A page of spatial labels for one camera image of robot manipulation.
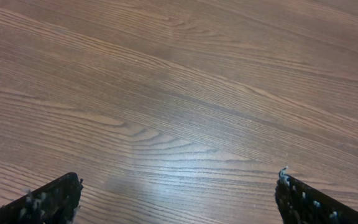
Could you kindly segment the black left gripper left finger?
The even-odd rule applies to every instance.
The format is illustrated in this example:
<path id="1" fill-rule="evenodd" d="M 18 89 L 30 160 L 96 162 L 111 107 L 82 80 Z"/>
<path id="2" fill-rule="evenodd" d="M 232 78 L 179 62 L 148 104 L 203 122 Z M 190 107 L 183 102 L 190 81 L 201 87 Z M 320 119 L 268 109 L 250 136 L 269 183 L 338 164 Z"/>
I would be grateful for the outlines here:
<path id="1" fill-rule="evenodd" d="M 83 180 L 69 172 L 0 208 L 0 224 L 72 224 Z"/>

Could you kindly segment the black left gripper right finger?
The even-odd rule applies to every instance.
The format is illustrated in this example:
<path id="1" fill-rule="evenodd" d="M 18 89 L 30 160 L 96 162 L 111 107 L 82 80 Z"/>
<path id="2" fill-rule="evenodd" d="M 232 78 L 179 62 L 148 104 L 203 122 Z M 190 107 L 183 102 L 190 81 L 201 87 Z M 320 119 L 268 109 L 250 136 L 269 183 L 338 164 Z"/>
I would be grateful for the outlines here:
<path id="1" fill-rule="evenodd" d="M 278 173 L 275 201 L 284 224 L 358 224 L 358 211 L 287 174 Z"/>

